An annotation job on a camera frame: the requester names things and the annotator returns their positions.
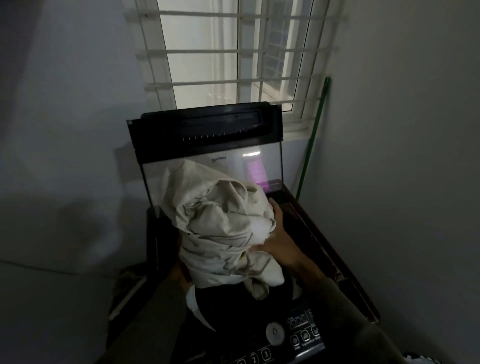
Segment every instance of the bundled fabric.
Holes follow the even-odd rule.
[[[244,282],[261,300],[269,286],[284,283],[270,254],[249,251],[276,227],[261,187],[185,160],[165,172],[160,194],[160,207],[183,235],[180,259],[196,287]]]

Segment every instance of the white window frame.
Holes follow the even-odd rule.
[[[193,12],[169,12],[160,11],[156,0],[123,0],[126,9],[126,19],[131,27],[133,34],[134,46],[136,48],[137,60],[139,62],[140,72],[145,84],[145,91],[147,100],[151,111],[176,109],[175,94],[173,87],[178,85],[212,85],[212,88],[221,87],[226,83],[237,83],[237,102],[240,99],[240,86],[242,84],[250,83],[252,85],[252,99],[251,101],[261,101],[266,95],[273,96],[270,101],[272,104],[292,104],[291,111],[283,112],[284,121],[284,138],[299,139],[310,135],[311,127],[315,117],[315,112],[318,106],[320,95],[320,86],[324,79],[324,70],[326,68],[326,61],[328,55],[333,49],[333,36],[329,42],[322,42],[324,37],[324,25],[330,24],[332,29],[329,33],[334,32],[336,24],[340,21],[340,14],[343,5],[343,0],[313,0],[312,12],[310,17],[301,16],[301,9],[303,1],[294,0],[292,6],[292,15],[286,17],[290,19],[290,29],[288,36],[288,43],[286,50],[283,76],[281,77],[281,90],[277,91],[270,87],[265,79],[262,77],[262,59],[264,50],[264,39],[266,32],[266,25],[269,19],[267,14],[269,0],[257,0],[256,14],[243,14],[242,2],[238,0],[238,13],[218,13],[215,9],[212,13],[193,13]],[[219,49],[217,51],[209,50],[166,50],[165,40],[163,38],[162,23],[160,15],[188,15],[188,16],[209,16],[209,17],[230,17],[239,18],[238,21],[238,36],[241,36],[241,20],[242,18],[255,19],[254,32],[254,48],[253,49],[238,49],[240,47],[240,39],[237,49]],[[297,43],[298,29],[300,20],[310,19],[308,31],[306,33],[304,45]],[[238,54],[238,75],[237,80],[224,80],[225,75],[218,75],[219,81],[214,82],[196,82],[196,83],[174,83],[170,75],[170,68],[168,64],[168,54],[170,53],[237,53]],[[298,76],[290,75],[294,52],[303,52],[300,63],[300,71]],[[253,70],[251,79],[238,79],[240,77],[240,63],[241,54],[253,54]],[[325,57],[318,57],[319,54],[324,54]],[[288,89],[288,83],[296,81],[297,87],[294,98],[285,97],[285,90]]]

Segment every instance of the forearm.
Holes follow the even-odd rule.
[[[370,323],[313,261],[305,258],[295,270],[307,288],[327,350],[356,363],[404,363],[383,331]]]
[[[184,290],[166,280],[97,364],[168,363],[185,315]]]

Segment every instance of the person's left hand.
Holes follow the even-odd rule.
[[[178,238],[179,251],[180,251],[181,243],[182,243],[181,234],[179,233],[179,238]],[[185,291],[185,294],[188,293],[188,291],[193,285],[192,278],[190,277],[190,274],[188,272],[188,268],[180,260],[180,258],[177,258],[177,261],[175,262],[175,265],[171,269],[170,273],[168,274],[167,279],[177,282],[183,288],[183,290]]]

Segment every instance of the window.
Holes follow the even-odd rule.
[[[308,136],[341,0],[123,0],[152,110],[268,101]]]

